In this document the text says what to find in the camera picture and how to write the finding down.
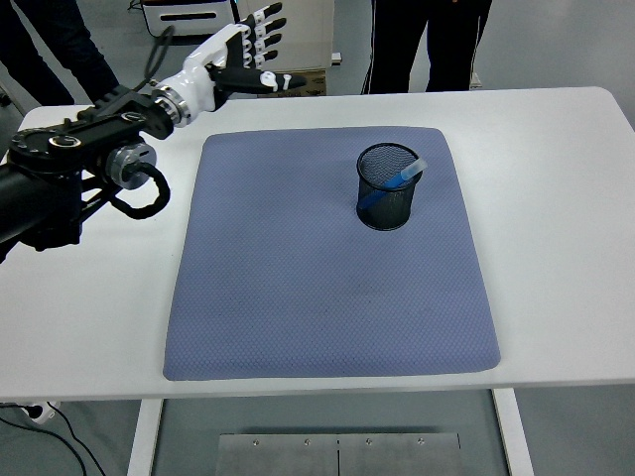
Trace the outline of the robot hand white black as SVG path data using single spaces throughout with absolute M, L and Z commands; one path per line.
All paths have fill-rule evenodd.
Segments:
M 176 125 L 219 109 L 234 93 L 273 94 L 307 84 L 301 75 L 266 68 L 287 23 L 282 9 L 276 2 L 224 26 L 186 57 L 179 73 L 160 82 L 158 95 L 174 108 Z

